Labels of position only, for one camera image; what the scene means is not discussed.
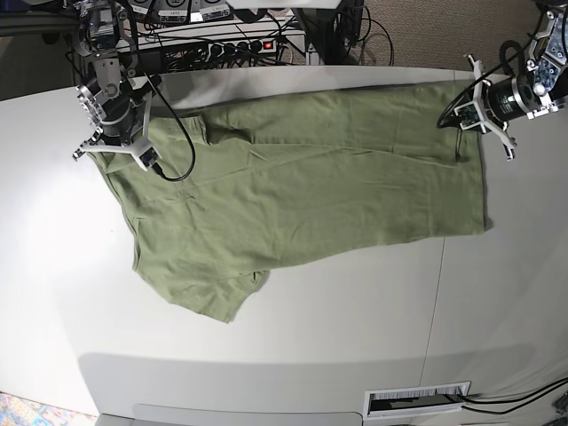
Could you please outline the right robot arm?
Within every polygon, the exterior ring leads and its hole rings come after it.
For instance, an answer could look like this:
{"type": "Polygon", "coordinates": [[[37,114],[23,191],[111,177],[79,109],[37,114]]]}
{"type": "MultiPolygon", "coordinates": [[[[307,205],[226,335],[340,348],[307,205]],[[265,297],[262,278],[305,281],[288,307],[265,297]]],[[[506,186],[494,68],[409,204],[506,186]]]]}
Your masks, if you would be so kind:
{"type": "Polygon", "coordinates": [[[88,72],[76,87],[77,99],[94,131],[73,152],[127,154],[142,169],[151,169],[160,158],[149,138],[154,87],[162,80],[152,77],[138,88],[138,46],[124,24],[128,8],[117,1],[75,1],[79,28],[74,36],[77,52],[88,72]]]}

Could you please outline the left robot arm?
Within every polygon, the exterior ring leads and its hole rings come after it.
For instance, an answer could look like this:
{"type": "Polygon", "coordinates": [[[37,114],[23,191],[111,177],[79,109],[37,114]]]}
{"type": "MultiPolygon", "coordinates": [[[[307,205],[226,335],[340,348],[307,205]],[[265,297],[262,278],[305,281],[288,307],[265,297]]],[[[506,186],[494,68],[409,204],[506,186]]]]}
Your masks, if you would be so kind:
{"type": "Polygon", "coordinates": [[[455,127],[492,132],[507,159],[516,157],[517,142],[509,135],[512,121],[530,120],[567,107],[567,3],[537,1],[540,17],[525,44],[500,46],[500,62],[486,71],[483,61],[468,56],[470,83],[439,116],[440,129],[455,127]]]}

